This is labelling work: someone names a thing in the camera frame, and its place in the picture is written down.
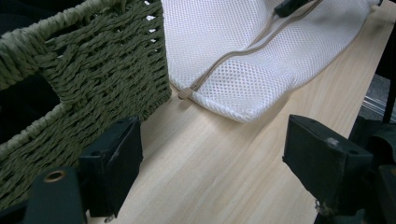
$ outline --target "white mesh laundry bag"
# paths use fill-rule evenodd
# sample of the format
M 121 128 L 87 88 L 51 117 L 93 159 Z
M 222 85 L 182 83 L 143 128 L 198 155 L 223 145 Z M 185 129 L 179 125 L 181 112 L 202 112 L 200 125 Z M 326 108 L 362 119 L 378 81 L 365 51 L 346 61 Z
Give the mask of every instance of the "white mesh laundry bag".
M 163 0 L 169 77 L 205 108 L 253 121 L 350 44 L 378 0 Z

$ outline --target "woven rope basket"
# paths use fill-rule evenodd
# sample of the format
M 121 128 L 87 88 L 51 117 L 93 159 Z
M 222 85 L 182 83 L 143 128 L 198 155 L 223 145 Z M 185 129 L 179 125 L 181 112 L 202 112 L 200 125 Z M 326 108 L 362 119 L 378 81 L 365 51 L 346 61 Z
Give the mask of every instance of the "woven rope basket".
M 146 119 L 169 99 L 161 1 L 87 0 L 4 34 L 0 91 L 37 73 L 60 104 L 0 145 L 0 209 L 26 200 L 39 173 L 78 165 L 116 120 Z

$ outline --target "wicker basket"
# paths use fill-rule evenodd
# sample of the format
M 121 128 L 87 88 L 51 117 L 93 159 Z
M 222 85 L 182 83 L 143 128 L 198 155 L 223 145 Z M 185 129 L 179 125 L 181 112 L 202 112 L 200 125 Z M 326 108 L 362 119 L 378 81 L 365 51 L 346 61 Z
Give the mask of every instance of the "wicker basket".
M 37 73 L 61 102 L 0 145 L 0 209 L 26 200 L 44 170 L 76 166 L 111 123 L 146 119 L 169 99 L 161 1 L 87 0 L 4 34 L 0 90 Z

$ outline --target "zipper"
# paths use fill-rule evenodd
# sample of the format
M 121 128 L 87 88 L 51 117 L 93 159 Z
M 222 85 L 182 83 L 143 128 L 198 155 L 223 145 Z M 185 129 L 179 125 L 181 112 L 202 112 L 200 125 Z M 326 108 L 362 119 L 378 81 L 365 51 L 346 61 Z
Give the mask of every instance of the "zipper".
M 265 46 L 268 45 L 269 42 L 271 42 L 271 40 L 273 40 L 283 29 L 286 28 L 286 26 L 288 26 L 290 23 L 295 22 L 295 21 L 299 21 L 301 19 L 303 19 L 306 15 L 308 15 L 317 5 L 319 5 L 322 2 L 322 0 L 317 0 L 315 3 L 312 4 L 312 6 L 309 7 L 309 9 L 307 11 L 305 11 L 304 13 L 302 13 L 299 16 L 296 17 L 292 17 L 288 20 L 286 20 L 285 22 L 283 22 L 282 24 L 280 24 L 271 34 L 270 36 L 263 42 L 261 43 L 259 46 L 257 47 L 253 47 L 253 45 L 257 44 L 258 42 L 260 42 L 260 40 L 262 40 L 263 38 L 265 38 L 266 36 L 268 36 L 268 33 L 270 31 L 271 26 L 274 24 L 275 20 L 275 15 L 276 13 L 273 11 L 270 20 L 266 23 L 264 29 L 262 30 L 262 32 L 253 40 L 253 42 L 249 45 L 249 47 L 245 50 L 239 50 L 239 51 L 231 51 L 228 52 L 226 54 L 224 54 L 223 56 L 221 56 L 219 59 L 217 59 L 212 66 L 209 67 L 209 69 L 207 70 L 207 72 L 205 72 L 202 76 L 200 76 L 194 83 L 192 83 L 192 85 L 189 88 L 185 88 L 181 91 L 179 91 L 178 93 L 178 98 L 180 100 L 185 100 L 191 97 L 192 93 L 194 91 L 198 91 L 202 85 L 204 85 L 204 83 L 206 82 L 206 80 L 210 77 L 210 75 L 212 75 L 212 73 L 222 64 L 224 63 L 226 60 L 235 57 L 235 56 L 245 56 L 245 55 L 249 55 L 251 53 L 255 53 L 257 51 L 259 51 L 260 49 L 263 49 Z

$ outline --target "wooden table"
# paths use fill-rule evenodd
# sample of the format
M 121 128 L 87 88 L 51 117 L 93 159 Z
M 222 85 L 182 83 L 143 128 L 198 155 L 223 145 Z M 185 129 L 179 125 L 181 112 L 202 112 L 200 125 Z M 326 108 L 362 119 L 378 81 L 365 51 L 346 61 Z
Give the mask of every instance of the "wooden table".
M 395 18 L 391 2 L 375 7 L 346 51 L 253 123 L 174 92 L 142 124 L 141 172 L 111 223 L 313 223 L 315 199 L 281 159 L 289 114 L 348 136 Z

